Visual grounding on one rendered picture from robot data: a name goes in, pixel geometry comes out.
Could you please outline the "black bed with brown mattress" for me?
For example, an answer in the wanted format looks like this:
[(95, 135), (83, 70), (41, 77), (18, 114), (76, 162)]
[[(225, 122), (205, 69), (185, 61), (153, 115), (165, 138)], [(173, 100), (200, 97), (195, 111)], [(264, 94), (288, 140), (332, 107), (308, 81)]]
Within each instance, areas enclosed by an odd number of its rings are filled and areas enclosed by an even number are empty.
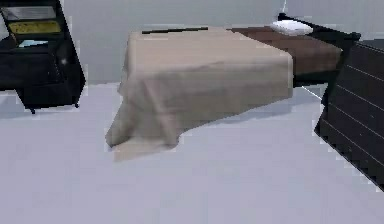
[(247, 85), (322, 84), (336, 76), (348, 51), (360, 39), (294, 19), (313, 28), (288, 36), (269, 25), (229, 28), (192, 27), (142, 31), (130, 44), (132, 69), (148, 77), (202, 82), (206, 88)]

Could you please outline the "grey flat box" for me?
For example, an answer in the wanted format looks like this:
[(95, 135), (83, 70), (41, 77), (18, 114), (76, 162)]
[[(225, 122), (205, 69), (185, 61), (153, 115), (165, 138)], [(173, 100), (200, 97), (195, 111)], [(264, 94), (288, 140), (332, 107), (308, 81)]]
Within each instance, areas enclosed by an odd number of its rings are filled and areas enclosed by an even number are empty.
[(7, 20), (54, 19), (56, 17), (52, 6), (2, 7), (0, 11)]

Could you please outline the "light blue flat book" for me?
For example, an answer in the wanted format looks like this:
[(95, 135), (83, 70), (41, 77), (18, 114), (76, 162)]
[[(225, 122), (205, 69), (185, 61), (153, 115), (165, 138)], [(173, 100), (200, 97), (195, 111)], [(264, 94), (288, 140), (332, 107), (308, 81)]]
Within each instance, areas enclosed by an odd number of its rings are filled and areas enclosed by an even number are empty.
[(30, 47), (30, 46), (37, 46), (37, 45), (44, 45), (44, 44), (48, 44), (48, 41), (23, 40), (23, 41), (18, 45), (18, 48), (24, 48), (24, 47)]

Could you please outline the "white pillow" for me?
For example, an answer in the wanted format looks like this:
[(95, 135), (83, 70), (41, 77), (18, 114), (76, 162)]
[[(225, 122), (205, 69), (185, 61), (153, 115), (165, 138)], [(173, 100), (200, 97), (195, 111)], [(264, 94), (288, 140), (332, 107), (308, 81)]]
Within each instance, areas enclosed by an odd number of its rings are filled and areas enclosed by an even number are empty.
[(313, 28), (294, 20), (280, 20), (270, 24), (270, 28), (276, 32), (288, 36), (307, 35), (313, 32)]

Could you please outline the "black shelf unit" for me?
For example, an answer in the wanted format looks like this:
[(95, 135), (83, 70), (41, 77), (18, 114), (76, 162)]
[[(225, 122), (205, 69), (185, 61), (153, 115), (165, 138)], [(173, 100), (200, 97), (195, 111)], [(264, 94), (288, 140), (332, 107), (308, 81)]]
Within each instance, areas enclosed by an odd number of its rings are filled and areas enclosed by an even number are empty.
[[(0, 91), (16, 91), (30, 111), (65, 105), (77, 107), (86, 79), (60, 0), (0, 0), (0, 8), (28, 6), (52, 6), (56, 17), (7, 20), (0, 11), (9, 32), (0, 40)], [(39, 21), (56, 21), (61, 31), (16, 34), (9, 28), (13, 22)], [(48, 41), (48, 44), (18, 48), (23, 40)]]

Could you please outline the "yellow flat book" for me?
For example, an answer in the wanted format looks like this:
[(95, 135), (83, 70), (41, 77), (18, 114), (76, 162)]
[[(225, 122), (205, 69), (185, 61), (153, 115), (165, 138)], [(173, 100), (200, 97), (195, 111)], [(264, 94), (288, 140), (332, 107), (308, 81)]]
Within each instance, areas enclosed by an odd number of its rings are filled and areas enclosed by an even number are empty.
[(9, 24), (9, 28), (16, 34), (58, 33), (61, 31), (56, 21), (13, 22)]

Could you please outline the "black chest of drawers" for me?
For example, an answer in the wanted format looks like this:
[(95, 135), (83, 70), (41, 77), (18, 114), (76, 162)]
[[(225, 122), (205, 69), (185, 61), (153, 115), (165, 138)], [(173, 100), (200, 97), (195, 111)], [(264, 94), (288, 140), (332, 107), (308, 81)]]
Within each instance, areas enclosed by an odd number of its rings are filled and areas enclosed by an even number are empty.
[(351, 48), (324, 101), (315, 133), (384, 191), (384, 39)]

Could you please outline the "beige blanket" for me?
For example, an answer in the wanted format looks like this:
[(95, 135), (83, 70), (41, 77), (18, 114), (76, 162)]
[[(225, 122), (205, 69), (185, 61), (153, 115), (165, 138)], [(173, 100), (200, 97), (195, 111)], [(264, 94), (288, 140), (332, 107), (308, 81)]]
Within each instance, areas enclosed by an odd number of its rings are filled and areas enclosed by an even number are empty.
[(105, 135), (117, 162), (176, 147), (182, 133), (291, 97), (293, 58), (223, 28), (127, 41), (121, 106)]

